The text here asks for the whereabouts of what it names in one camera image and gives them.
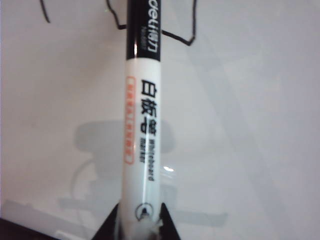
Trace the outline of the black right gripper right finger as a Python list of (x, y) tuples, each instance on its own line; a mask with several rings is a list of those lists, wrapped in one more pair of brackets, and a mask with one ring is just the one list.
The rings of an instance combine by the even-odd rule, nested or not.
[(157, 240), (181, 240), (170, 212), (164, 202), (160, 204), (160, 212), (157, 220)]

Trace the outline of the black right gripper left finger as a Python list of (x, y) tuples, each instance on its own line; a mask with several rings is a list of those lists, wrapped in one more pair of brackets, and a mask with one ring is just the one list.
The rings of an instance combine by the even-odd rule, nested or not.
[(117, 213), (118, 213), (117, 203), (114, 208), (111, 210), (107, 218), (104, 220), (100, 228), (92, 237), (92, 240), (114, 240), (115, 239), (115, 228), (117, 221)]

